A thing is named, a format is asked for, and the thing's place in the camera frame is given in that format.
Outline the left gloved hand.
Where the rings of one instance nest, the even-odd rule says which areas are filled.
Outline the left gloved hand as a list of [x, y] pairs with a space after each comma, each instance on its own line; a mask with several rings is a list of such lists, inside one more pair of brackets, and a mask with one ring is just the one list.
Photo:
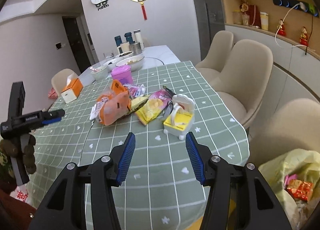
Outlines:
[[9, 140], [1, 140], [1, 152], [9, 157], [16, 157], [18, 153], [22, 153], [23, 164], [28, 174], [34, 174], [36, 172], [34, 146], [36, 139], [33, 135], [27, 134], [26, 137], [28, 143], [24, 145], [21, 151], [18, 151], [17, 147]]

